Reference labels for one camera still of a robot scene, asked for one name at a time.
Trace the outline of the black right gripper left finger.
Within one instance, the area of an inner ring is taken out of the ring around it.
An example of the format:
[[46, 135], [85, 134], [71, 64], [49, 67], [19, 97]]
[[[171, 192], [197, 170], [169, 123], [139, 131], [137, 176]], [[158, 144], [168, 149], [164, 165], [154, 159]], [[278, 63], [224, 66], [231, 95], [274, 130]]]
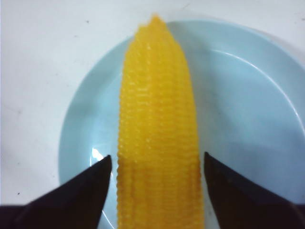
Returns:
[[107, 198], [112, 159], [106, 156], [26, 205], [0, 208], [2, 229], [96, 229]]

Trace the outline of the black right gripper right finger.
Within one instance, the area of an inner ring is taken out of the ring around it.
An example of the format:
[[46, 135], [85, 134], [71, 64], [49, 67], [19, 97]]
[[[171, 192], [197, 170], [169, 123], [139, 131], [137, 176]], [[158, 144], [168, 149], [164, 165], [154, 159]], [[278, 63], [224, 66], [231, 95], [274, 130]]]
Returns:
[[295, 204], [204, 154], [208, 195], [222, 229], [303, 229], [305, 206]]

